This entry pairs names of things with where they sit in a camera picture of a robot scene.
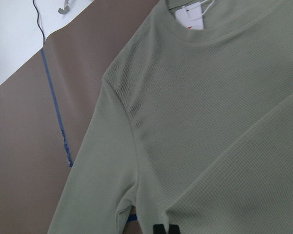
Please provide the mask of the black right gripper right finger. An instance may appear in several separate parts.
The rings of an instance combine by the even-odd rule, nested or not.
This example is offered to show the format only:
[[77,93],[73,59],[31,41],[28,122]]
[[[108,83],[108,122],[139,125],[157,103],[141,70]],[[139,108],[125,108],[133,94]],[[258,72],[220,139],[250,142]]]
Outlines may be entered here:
[[170,224],[168,234],[181,234],[179,226],[175,224]]

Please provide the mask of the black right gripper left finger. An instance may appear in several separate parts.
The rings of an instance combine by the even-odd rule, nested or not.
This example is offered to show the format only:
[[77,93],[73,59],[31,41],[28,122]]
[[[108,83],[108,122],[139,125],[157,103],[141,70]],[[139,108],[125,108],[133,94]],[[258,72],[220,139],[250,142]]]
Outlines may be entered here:
[[154,223],[152,225],[153,234],[166,234],[166,230],[163,223]]

